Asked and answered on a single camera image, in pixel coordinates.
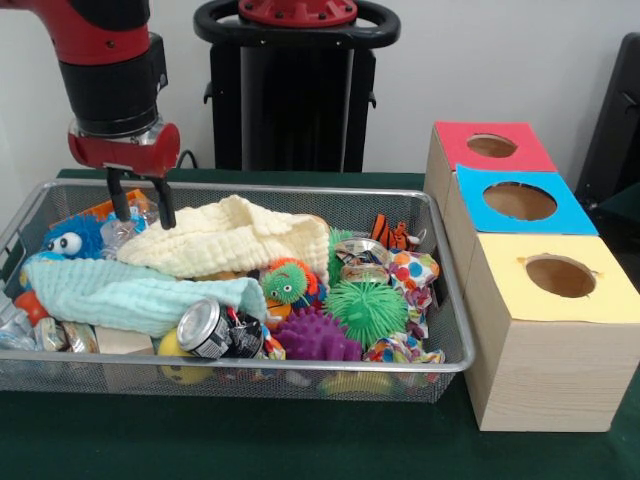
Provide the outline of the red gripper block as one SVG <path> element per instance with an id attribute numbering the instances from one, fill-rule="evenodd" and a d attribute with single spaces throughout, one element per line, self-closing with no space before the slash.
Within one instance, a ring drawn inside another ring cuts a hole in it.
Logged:
<path id="1" fill-rule="evenodd" d="M 108 168 L 107 187 L 119 221 L 128 222 L 131 218 L 126 192 L 121 186 L 120 170 L 123 170 L 153 177 L 161 226 L 163 229 L 176 226 L 172 190 L 162 178 L 176 166 L 180 154 L 180 132 L 175 124 L 159 119 L 143 133 L 111 138 L 89 135 L 73 120 L 67 139 L 71 154 L 79 164 Z"/>

